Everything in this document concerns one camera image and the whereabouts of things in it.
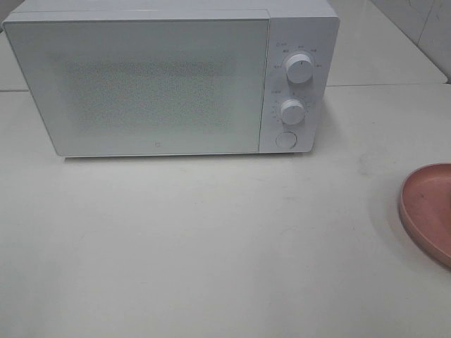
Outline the round white door button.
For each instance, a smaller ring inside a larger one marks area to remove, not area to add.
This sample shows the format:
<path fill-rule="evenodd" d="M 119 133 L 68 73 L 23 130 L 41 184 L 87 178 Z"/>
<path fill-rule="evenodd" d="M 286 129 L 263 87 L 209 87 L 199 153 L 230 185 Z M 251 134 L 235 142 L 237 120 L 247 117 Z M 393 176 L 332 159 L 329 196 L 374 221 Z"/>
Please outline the round white door button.
<path fill-rule="evenodd" d="M 276 145 L 282 149 L 292 149 L 297 143 L 297 135 L 293 132 L 282 132 L 276 137 Z"/>

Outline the pink round plate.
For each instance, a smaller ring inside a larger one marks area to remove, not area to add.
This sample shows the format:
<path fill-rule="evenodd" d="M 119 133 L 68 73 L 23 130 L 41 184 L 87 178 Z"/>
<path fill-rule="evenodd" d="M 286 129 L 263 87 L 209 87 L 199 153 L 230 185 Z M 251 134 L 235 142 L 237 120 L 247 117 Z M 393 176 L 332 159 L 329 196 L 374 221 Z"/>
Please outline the pink round plate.
<path fill-rule="evenodd" d="M 449 268 L 450 164 L 430 164 L 411 172 L 402 183 L 398 211 L 412 241 Z"/>

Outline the white microwave door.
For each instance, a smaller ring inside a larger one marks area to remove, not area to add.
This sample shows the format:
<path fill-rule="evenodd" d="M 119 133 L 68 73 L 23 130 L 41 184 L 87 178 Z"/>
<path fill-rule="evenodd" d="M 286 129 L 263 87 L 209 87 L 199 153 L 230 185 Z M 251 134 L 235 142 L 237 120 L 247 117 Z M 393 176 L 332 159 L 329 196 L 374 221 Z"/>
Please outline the white microwave door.
<path fill-rule="evenodd" d="M 267 20 L 5 28 L 59 156 L 259 149 Z"/>

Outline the lower white dial knob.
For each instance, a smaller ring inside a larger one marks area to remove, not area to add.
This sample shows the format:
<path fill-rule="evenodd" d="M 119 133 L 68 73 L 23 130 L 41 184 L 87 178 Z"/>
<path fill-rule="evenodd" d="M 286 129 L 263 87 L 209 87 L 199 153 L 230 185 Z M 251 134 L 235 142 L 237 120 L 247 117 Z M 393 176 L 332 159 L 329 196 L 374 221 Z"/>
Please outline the lower white dial knob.
<path fill-rule="evenodd" d="M 288 99 L 280 105 L 280 118 L 286 125 L 301 123 L 306 115 L 306 108 L 299 99 Z"/>

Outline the white dial knob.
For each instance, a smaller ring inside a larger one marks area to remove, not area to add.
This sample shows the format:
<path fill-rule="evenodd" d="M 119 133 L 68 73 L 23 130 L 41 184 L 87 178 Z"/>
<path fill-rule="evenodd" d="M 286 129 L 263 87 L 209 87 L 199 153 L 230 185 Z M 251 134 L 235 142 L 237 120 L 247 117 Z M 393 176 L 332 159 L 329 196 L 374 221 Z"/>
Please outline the white dial knob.
<path fill-rule="evenodd" d="M 280 118 L 286 125 L 301 123 L 306 115 L 306 108 L 299 99 L 288 99 L 280 105 Z"/>
<path fill-rule="evenodd" d="M 291 55 L 285 62 L 288 80 L 294 84 L 302 84 L 313 77 L 314 62 L 306 52 L 299 51 Z"/>

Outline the upper white dial knob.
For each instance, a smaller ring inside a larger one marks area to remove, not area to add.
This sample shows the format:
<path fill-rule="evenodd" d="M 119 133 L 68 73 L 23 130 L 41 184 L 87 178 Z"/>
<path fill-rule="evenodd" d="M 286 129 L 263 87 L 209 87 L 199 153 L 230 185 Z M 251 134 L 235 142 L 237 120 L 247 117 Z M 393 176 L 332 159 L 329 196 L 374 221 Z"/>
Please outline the upper white dial knob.
<path fill-rule="evenodd" d="M 299 51 L 291 55 L 285 62 L 288 80 L 294 84 L 302 84 L 313 77 L 314 62 L 306 52 Z"/>

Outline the white microwave oven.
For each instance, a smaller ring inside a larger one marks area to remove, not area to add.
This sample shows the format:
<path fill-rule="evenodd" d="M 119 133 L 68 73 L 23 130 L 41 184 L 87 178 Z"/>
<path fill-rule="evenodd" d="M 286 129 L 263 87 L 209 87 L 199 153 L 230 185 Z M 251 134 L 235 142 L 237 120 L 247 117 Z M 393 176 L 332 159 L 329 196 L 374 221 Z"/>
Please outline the white microwave oven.
<path fill-rule="evenodd" d="M 259 149 L 232 154 L 310 151 L 340 26 L 327 1 L 25 1 L 6 17 L 2 28 L 6 34 L 8 23 L 191 20 L 268 21 Z M 287 78 L 285 62 L 299 51 L 312 57 L 314 71 L 309 81 L 294 84 Z M 286 125 L 280 118 L 280 105 L 288 99 L 299 99 L 306 108 L 299 124 Z M 276 145 L 282 132 L 297 135 L 292 149 Z"/>

